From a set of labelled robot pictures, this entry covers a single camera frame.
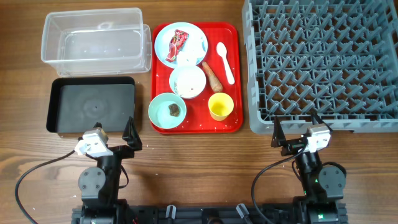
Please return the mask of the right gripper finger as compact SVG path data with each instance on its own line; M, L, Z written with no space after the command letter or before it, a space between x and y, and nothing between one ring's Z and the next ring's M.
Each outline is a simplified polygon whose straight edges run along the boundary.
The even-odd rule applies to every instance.
M272 147L282 147L286 145L285 134L277 116L274 117L274 131L272 135Z
M329 127L329 125L327 125L322 119L321 117L319 117L319 115L316 112L312 112L311 113L311 120L312 120L312 124L324 124L330 131L330 133L333 133L333 130Z

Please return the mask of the mint green bowl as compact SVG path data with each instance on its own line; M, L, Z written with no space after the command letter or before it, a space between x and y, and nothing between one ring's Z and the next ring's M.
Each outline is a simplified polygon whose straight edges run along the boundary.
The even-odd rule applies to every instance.
M176 106L179 114L171 115L169 106ZM184 100L174 93L162 93L156 96L149 104L148 115L152 124L162 129L173 129L185 119L187 106Z

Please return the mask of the brown food chunk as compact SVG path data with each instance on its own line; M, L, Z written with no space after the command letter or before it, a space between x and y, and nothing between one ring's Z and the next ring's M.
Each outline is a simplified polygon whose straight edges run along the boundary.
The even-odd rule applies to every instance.
M176 103L169 105L170 115L178 117L180 114L180 108Z

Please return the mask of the yellow plastic cup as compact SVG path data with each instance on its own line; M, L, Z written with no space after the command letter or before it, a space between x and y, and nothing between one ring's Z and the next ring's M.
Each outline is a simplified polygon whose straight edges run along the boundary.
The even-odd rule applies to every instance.
M216 121L225 120L234 109L234 101L226 93L215 93L208 100L211 117Z

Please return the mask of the light blue bowl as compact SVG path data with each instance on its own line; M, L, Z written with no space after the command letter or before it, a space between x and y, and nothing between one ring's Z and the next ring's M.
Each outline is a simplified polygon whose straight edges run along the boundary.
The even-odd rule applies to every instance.
M206 87L206 75L196 65L177 67L169 77L171 90L181 98L193 99Z

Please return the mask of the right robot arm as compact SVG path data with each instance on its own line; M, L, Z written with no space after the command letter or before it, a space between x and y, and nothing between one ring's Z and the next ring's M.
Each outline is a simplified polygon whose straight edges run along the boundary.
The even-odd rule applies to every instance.
M292 156L295 173L304 196L294 197L290 223L348 223L344 197L346 169L336 162L322 162L319 151L329 146L333 130L317 114L312 124L296 139L286 139L279 118L274 118L272 147L280 147L282 156Z

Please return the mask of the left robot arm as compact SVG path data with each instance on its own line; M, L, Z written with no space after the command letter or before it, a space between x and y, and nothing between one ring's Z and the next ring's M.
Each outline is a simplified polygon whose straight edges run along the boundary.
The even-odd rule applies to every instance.
M108 136L101 123L84 132L79 138L75 151L96 161L95 167L84 170L78 179L81 190L81 208L72 211L74 224L122 224L137 223L137 216L125 199L119 199L121 174L126 170L122 160L134 157L142 149L142 142L134 125L134 118L129 117L122 139L125 145L109 147Z

